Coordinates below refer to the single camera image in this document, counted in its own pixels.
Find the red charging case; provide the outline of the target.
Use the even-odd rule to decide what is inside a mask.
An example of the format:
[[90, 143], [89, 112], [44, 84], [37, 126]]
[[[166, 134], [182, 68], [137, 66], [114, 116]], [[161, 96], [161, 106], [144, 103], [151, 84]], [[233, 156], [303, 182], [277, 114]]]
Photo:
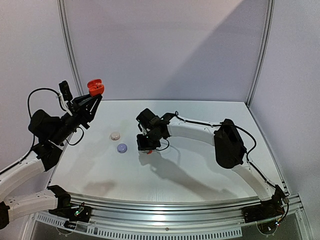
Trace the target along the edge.
[[89, 81], [87, 83], [87, 88], [91, 97], [102, 95], [105, 90], [105, 86], [100, 78]]

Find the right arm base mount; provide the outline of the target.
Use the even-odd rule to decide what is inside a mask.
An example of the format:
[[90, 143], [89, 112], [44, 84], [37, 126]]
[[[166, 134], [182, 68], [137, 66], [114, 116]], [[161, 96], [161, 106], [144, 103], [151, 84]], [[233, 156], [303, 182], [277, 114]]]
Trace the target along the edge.
[[282, 204], [260, 203], [252, 206], [247, 206], [241, 209], [241, 214], [245, 223], [258, 222], [277, 216], [282, 216], [285, 213]]

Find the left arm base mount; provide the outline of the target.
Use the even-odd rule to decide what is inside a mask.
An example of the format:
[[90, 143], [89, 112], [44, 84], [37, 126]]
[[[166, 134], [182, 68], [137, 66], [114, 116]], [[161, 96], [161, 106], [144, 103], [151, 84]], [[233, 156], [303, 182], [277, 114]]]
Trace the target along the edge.
[[68, 206], [51, 209], [48, 212], [52, 215], [68, 219], [70, 222], [88, 223], [91, 219], [93, 208], [86, 205], [70, 203]]

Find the purple charging case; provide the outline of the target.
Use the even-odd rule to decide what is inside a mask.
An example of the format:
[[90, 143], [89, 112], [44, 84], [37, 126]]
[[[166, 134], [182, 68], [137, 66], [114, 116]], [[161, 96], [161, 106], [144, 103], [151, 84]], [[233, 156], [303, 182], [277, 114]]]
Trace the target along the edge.
[[120, 143], [117, 145], [117, 152], [118, 153], [125, 153], [128, 150], [128, 147], [125, 143]]

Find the pink charging case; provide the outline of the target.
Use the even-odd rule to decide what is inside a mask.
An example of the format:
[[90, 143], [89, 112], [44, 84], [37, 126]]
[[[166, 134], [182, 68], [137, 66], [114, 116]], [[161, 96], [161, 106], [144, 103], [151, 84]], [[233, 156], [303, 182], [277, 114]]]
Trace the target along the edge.
[[117, 141], [121, 138], [121, 134], [118, 131], [114, 131], [110, 134], [110, 139], [113, 141]]

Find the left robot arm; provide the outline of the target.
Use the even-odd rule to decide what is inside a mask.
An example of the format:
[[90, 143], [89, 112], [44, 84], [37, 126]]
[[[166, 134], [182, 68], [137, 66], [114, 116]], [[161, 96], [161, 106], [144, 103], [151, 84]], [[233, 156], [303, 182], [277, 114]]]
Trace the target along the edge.
[[50, 214], [70, 222], [88, 223], [92, 208], [81, 203], [71, 203], [70, 194], [58, 185], [21, 196], [10, 193], [29, 179], [55, 167], [63, 153], [62, 145], [80, 126], [88, 129], [94, 119], [102, 95], [90, 94], [76, 97], [67, 103], [70, 107], [62, 117], [50, 116], [37, 110], [30, 119], [29, 131], [38, 139], [29, 153], [0, 172], [0, 227], [33, 213], [49, 211]]

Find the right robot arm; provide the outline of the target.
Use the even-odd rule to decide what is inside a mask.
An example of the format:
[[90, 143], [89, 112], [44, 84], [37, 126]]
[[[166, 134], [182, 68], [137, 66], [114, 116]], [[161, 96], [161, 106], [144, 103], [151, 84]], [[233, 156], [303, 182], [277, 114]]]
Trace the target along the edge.
[[167, 112], [159, 117], [146, 108], [136, 117], [140, 134], [136, 136], [138, 150], [155, 151], [161, 140], [181, 137], [207, 143], [214, 147], [217, 164], [238, 174], [257, 194], [261, 201], [258, 213], [269, 218], [285, 200], [282, 188], [272, 183], [249, 159], [251, 149], [245, 147], [240, 132], [243, 128], [226, 118], [220, 123], [211, 123], [183, 118], [178, 112]]

